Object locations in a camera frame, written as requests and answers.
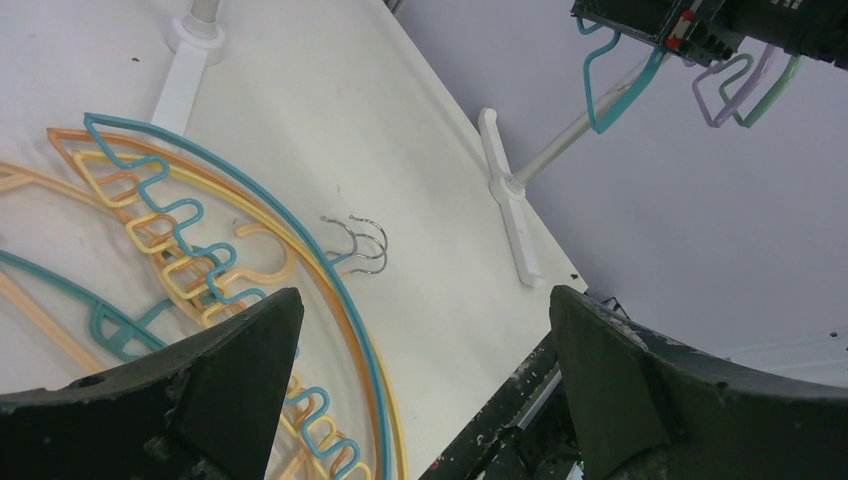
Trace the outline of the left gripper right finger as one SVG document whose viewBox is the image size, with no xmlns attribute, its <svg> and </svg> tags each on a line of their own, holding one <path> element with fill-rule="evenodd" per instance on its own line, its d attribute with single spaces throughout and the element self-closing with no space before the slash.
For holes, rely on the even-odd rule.
<svg viewBox="0 0 848 480">
<path fill-rule="evenodd" d="M 588 479 L 843 479 L 847 391 L 738 365 L 566 286 L 549 318 Z"/>
</svg>

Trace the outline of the purple wavy hanger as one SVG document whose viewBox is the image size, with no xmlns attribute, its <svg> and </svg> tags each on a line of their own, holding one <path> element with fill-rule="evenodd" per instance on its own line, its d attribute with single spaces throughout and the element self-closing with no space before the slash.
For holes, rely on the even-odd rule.
<svg viewBox="0 0 848 480">
<path fill-rule="evenodd" d="M 770 71 L 776 55 L 777 55 L 777 48 L 775 46 L 768 45 L 764 48 L 762 54 L 758 57 L 757 60 L 755 60 L 754 57 L 753 57 L 754 63 L 752 65 L 752 68 L 748 71 L 747 75 L 742 77 L 741 79 L 739 79 L 735 83 L 731 84 L 727 88 L 727 92 L 731 96 L 729 103 L 725 103 L 722 100 L 722 98 L 719 94 L 719 87 L 718 87 L 718 94 L 719 94 L 719 97 L 722 100 L 723 104 L 722 104 L 722 107 L 715 114 L 712 114 L 710 112 L 710 110 L 709 110 L 709 108 L 708 108 L 708 106 L 705 102 L 705 99 L 703 98 L 703 95 L 702 95 L 702 92 L 701 92 L 701 89 L 700 89 L 700 84 L 709 77 L 723 73 L 724 71 L 731 69 L 732 67 L 736 67 L 737 65 L 740 65 L 740 68 L 736 71 L 736 72 L 738 72 L 740 69 L 743 68 L 744 62 L 741 61 L 741 60 L 732 61 L 732 58 L 735 57 L 735 56 L 733 56 L 729 60 L 725 60 L 725 61 L 716 63 L 716 64 L 708 67 L 703 73 L 699 74 L 693 80 L 692 85 L 691 85 L 692 92 L 694 94 L 696 104 L 697 104 L 697 106 L 698 106 L 698 108 L 699 108 L 699 110 L 700 110 L 700 112 L 701 112 L 701 114 L 702 114 L 702 116 L 703 116 L 703 118 L 706 121 L 708 126 L 710 126 L 712 128 L 719 128 L 719 127 L 723 126 L 728 120 L 733 119 L 733 113 L 736 112 L 736 111 L 739 112 L 739 108 L 749 99 L 749 97 L 754 92 L 754 90 L 760 85 L 765 74 Z M 743 117 L 745 117 L 750 113 L 750 111 L 746 115 L 743 115 L 740 112 L 739 113 Z"/>
</svg>

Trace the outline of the blue wavy hanger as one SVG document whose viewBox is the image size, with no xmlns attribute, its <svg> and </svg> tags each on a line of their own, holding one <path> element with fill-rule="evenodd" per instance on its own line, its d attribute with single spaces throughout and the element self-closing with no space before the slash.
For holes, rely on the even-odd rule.
<svg viewBox="0 0 848 480">
<path fill-rule="evenodd" d="M 618 30 L 613 30 L 610 41 L 592 51 L 583 61 L 582 76 L 587 106 L 586 113 L 590 128 L 597 134 L 605 133 L 620 118 L 650 85 L 663 63 L 670 56 L 669 49 L 662 46 L 655 47 L 641 63 L 641 66 L 635 68 L 635 76 L 629 75 L 623 79 L 621 84 L 612 88 L 610 91 L 612 101 L 607 102 L 603 107 L 601 101 L 595 101 L 593 95 L 591 66 L 594 60 L 614 49 L 621 36 L 622 34 Z"/>
<path fill-rule="evenodd" d="M 238 181 L 241 185 L 255 194 L 256 197 L 261 199 L 268 207 L 270 207 L 277 216 L 285 220 L 293 228 L 297 235 L 307 245 L 309 257 L 320 264 L 319 271 L 327 274 L 329 277 L 329 283 L 332 285 L 338 296 L 341 297 L 341 302 L 348 314 L 349 323 L 354 330 L 361 351 L 365 357 L 369 373 L 372 375 L 373 391 L 375 393 L 377 403 L 380 447 L 388 456 L 388 459 L 385 461 L 384 468 L 389 469 L 394 466 L 397 471 L 397 477 L 399 479 L 407 479 L 409 477 L 409 468 L 408 456 L 403 439 L 403 429 L 401 422 L 399 421 L 398 409 L 390 388 L 390 382 L 387 380 L 384 364 L 380 359 L 378 351 L 375 349 L 356 304 L 344 285 L 341 277 L 331 265 L 331 261 L 328 257 L 322 253 L 315 238 L 300 222 L 300 220 L 283 203 L 267 191 L 261 184 L 253 180 L 249 175 L 245 174 L 220 156 L 179 134 L 173 133 L 151 123 L 91 112 L 84 114 L 84 124 L 97 143 L 102 142 L 102 135 L 97 131 L 95 126 L 97 124 L 102 124 L 109 127 L 131 130 L 150 135 L 158 140 L 162 140 L 168 144 L 190 152 L 210 165 L 218 168 L 232 179 Z"/>
</svg>

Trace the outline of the green wavy hanger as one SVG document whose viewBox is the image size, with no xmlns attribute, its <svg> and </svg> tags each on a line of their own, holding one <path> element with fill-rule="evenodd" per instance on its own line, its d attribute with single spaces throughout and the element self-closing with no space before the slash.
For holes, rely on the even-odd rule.
<svg viewBox="0 0 848 480">
<path fill-rule="evenodd" d="M 743 68 L 728 77 L 719 86 L 719 94 L 725 103 L 729 103 L 731 99 L 731 96 L 727 92 L 727 88 L 742 77 L 746 76 L 754 63 L 753 56 L 748 53 L 738 54 L 737 56 L 732 58 L 732 61 L 738 60 L 744 62 Z M 768 110 L 773 106 L 773 104 L 778 100 L 778 98 L 783 94 L 783 92 L 789 87 L 791 82 L 794 80 L 794 77 L 800 70 L 802 63 L 803 59 L 801 56 L 791 56 L 781 75 L 777 78 L 775 83 L 769 88 L 769 90 L 764 94 L 764 96 L 753 107 L 753 109 L 747 116 L 743 117 L 738 111 L 733 113 L 733 119 L 735 120 L 737 125 L 748 129 L 752 128 L 768 112 Z"/>
</svg>

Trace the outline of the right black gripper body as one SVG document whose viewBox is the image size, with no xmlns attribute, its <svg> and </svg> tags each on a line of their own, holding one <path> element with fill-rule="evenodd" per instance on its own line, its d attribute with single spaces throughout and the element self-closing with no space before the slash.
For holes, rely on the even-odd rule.
<svg viewBox="0 0 848 480">
<path fill-rule="evenodd" d="M 585 0 L 571 13 L 704 67 L 751 38 L 847 68 L 845 0 Z"/>
</svg>

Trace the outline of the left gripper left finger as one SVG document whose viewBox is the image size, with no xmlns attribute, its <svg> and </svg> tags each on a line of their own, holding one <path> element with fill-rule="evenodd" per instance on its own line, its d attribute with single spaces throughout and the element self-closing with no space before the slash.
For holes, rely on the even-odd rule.
<svg viewBox="0 0 848 480">
<path fill-rule="evenodd" d="M 284 288 L 138 360 L 3 395 L 2 477 L 262 478 L 303 317 Z"/>
</svg>

